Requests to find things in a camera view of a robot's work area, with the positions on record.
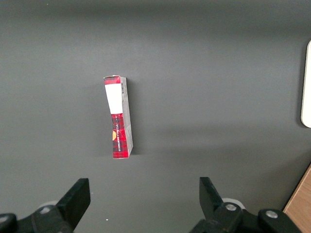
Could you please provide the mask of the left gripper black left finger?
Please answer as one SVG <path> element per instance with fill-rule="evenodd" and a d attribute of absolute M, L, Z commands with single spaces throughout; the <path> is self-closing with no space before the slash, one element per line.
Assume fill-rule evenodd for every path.
<path fill-rule="evenodd" d="M 72 233 L 89 205 L 89 179 L 81 178 L 55 205 L 44 205 L 20 220 L 13 213 L 1 214 L 0 231 L 2 233 Z"/>

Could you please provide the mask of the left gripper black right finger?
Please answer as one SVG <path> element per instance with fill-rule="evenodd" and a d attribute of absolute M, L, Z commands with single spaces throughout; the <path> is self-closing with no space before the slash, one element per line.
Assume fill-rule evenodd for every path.
<path fill-rule="evenodd" d="M 299 233 L 301 230 L 282 211 L 261 209 L 257 215 L 241 204 L 224 201 L 209 177 L 199 181 L 199 201 L 205 216 L 192 233 Z"/>

